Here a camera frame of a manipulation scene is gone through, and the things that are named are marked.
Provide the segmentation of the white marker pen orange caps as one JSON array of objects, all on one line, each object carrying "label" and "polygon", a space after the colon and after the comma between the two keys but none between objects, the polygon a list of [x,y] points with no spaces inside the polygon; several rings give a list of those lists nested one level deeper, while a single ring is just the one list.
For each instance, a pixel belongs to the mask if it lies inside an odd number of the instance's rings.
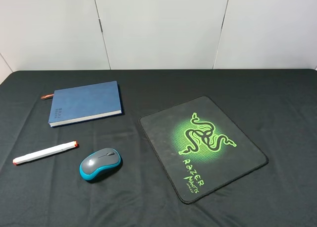
[{"label": "white marker pen orange caps", "polygon": [[61,153],[61,152],[76,148],[77,146],[78,146],[77,141],[60,144],[60,145],[39,150],[33,153],[29,153],[21,157],[14,158],[12,163],[14,165],[20,165],[20,164],[27,163],[33,160],[37,160],[37,159],[41,159],[41,158],[51,156],[57,153]]}]

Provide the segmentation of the blue hardcover notebook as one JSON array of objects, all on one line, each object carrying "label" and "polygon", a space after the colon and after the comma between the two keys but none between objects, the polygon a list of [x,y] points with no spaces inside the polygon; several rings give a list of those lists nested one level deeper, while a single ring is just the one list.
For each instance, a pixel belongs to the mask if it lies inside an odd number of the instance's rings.
[{"label": "blue hardcover notebook", "polygon": [[48,124],[51,127],[122,113],[116,81],[56,90]]}]

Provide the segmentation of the black green snake mouse pad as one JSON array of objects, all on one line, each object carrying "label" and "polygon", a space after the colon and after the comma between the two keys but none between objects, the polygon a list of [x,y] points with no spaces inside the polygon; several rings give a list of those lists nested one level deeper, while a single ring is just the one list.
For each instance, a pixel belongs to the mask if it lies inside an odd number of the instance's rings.
[{"label": "black green snake mouse pad", "polygon": [[139,123],[185,204],[268,164],[265,153],[207,96],[145,115]]}]

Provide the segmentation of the black tablecloth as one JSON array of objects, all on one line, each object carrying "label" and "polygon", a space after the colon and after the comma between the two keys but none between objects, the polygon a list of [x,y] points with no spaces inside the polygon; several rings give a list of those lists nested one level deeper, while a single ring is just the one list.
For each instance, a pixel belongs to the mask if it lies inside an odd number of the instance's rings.
[{"label": "black tablecloth", "polygon": [[[51,128],[57,89],[117,81],[124,114]],[[208,96],[268,156],[268,164],[183,204],[139,118]],[[77,141],[20,165],[14,158]],[[122,157],[95,183],[81,162],[103,148]],[[290,70],[18,71],[0,86],[3,227],[314,227],[317,224],[317,73]]]}]

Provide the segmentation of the brown notebook bookmark ribbon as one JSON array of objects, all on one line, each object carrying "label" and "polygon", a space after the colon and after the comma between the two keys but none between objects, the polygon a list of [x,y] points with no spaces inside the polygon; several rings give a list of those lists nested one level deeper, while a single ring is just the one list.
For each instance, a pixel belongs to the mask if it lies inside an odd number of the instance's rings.
[{"label": "brown notebook bookmark ribbon", "polygon": [[51,98],[53,98],[53,96],[54,96],[54,94],[44,95],[44,96],[41,96],[41,100],[51,99]]}]

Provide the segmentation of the grey and teal computer mouse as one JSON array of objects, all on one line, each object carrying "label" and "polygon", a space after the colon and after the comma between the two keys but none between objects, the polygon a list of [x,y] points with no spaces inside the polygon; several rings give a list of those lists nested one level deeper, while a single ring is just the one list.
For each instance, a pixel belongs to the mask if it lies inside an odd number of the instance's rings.
[{"label": "grey and teal computer mouse", "polygon": [[99,182],[119,170],[122,157],[114,148],[103,148],[87,156],[79,166],[80,176],[89,183]]}]

